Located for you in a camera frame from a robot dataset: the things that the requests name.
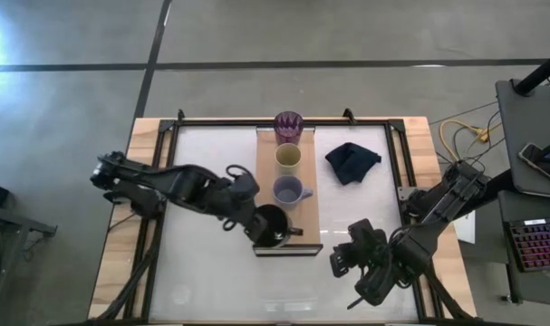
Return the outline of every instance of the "rgb keyboard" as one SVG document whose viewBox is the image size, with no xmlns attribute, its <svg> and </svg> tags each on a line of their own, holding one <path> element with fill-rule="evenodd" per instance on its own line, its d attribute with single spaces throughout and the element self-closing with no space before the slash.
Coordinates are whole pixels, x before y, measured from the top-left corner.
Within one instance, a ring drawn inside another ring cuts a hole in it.
<svg viewBox="0 0 550 326">
<path fill-rule="evenodd" d="M 510 223 L 509 234 L 520 271 L 550 270 L 550 219 Z"/>
</svg>

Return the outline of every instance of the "gray concrete floor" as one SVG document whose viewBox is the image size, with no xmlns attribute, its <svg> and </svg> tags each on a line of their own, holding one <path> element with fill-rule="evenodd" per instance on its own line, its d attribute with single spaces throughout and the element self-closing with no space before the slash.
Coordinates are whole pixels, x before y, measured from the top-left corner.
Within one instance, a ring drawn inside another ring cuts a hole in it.
<svg viewBox="0 0 550 326">
<path fill-rule="evenodd" d="M 0 64 L 146 62 L 161 0 L 0 1 Z M 503 59 L 550 56 L 548 0 L 174 0 L 159 62 Z M 146 117 L 427 116 L 495 100 L 494 82 L 532 66 L 156 72 Z M 124 150 L 143 72 L 0 72 L 0 185 L 19 213 L 59 225 L 18 264 L 0 325 L 81 321 L 111 206 L 89 182 L 98 154 Z M 486 126 L 495 105 L 460 118 Z M 432 127 L 436 149 L 446 154 Z M 450 139 L 456 127 L 449 127 Z M 501 129 L 492 135 L 502 138 Z M 471 137 L 460 134 L 466 149 Z M 486 149 L 477 144 L 469 152 Z M 507 168 L 503 145 L 481 161 Z M 478 315 L 550 325 L 550 306 L 498 301 L 497 264 L 466 260 Z"/>
</svg>

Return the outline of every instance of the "yellow cable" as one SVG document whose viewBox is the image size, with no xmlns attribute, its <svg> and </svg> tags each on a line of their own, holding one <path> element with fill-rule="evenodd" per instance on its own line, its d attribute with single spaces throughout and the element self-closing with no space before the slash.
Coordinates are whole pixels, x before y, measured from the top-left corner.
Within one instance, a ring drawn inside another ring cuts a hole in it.
<svg viewBox="0 0 550 326">
<path fill-rule="evenodd" d="M 475 133 L 477 133 L 478 135 L 480 135 L 483 130 L 481 128 L 476 128 L 476 127 L 472 127 L 470 125 L 468 125 L 466 122 L 464 121 L 460 121 L 460 120 L 453 120 L 453 119 L 450 119 L 450 120 L 445 120 L 443 121 L 442 123 L 439 124 L 439 140 L 441 140 L 441 143 L 444 145 L 444 147 L 446 148 L 446 150 L 448 151 L 448 153 L 455 159 L 455 160 L 459 160 L 459 158 L 456 156 L 456 154 L 454 153 L 454 151 L 449 147 L 448 143 L 446 142 L 446 140 L 444 139 L 444 126 L 446 126 L 448 123 L 450 122 L 454 122 L 454 123 L 457 123 L 458 125 L 460 126 L 463 126 L 463 127 L 466 127 L 472 131 L 474 131 Z"/>
<path fill-rule="evenodd" d="M 500 122 L 496 126 L 490 128 L 490 131 L 493 131 L 494 129 L 498 128 L 501 124 L 502 124 L 502 122 Z M 480 140 L 481 142 L 488 142 L 490 140 L 490 131 L 487 132 L 487 130 L 484 129 L 484 130 L 482 130 L 482 132 L 478 133 L 478 135 L 470 143 L 468 148 L 466 150 L 464 150 L 464 154 L 467 154 L 468 151 L 472 148 L 472 146 L 474 146 L 474 144 L 476 144 L 476 142 L 478 140 Z"/>
</svg>

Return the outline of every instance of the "navy cloth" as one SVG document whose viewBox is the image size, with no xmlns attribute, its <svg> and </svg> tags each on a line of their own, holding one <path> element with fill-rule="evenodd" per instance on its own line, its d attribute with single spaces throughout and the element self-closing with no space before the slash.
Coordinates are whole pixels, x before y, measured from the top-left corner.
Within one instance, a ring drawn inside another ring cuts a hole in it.
<svg viewBox="0 0 550 326">
<path fill-rule="evenodd" d="M 362 182 L 367 171 L 381 162 L 381 156 L 357 144 L 344 143 L 325 156 L 342 185 Z"/>
</svg>

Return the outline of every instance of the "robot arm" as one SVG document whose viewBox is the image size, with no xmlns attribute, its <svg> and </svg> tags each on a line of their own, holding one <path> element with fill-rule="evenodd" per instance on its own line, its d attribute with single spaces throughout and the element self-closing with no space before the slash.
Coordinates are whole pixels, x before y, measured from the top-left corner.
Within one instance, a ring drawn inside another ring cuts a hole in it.
<svg viewBox="0 0 550 326">
<path fill-rule="evenodd" d="M 362 269 L 362 278 L 355 284 L 361 296 L 348 307 L 365 300 L 381 304 L 394 285 L 405 288 L 426 274 L 442 301 L 456 318 L 469 318 L 451 299 L 438 278 L 429 271 L 431 257 L 438 249 L 438 237 L 448 224 L 458 218 L 461 208 L 477 200 L 486 190 L 487 178 L 468 163 L 450 166 L 442 182 L 429 191 L 416 190 L 404 203 L 404 214 L 420 222 L 398 228 L 390 238 L 382 230 L 374 230 L 364 219 L 349 226 L 352 241 L 334 247 L 330 260 L 335 277 L 350 268 Z"/>
<path fill-rule="evenodd" d="M 253 242 L 266 230 L 265 219 L 255 214 L 254 198 L 259 186 L 245 168 L 229 166 L 227 174 L 233 178 L 230 180 L 196 165 L 157 169 L 127 159 L 121 152 L 112 152 L 98 160 L 92 183 L 107 190 L 103 196 L 113 203 L 129 199 L 134 212 L 144 218 L 163 214 L 163 203 L 168 200 L 200 214 L 226 219 L 225 231 L 240 224 Z M 233 174 L 234 169 L 242 174 Z"/>
</svg>

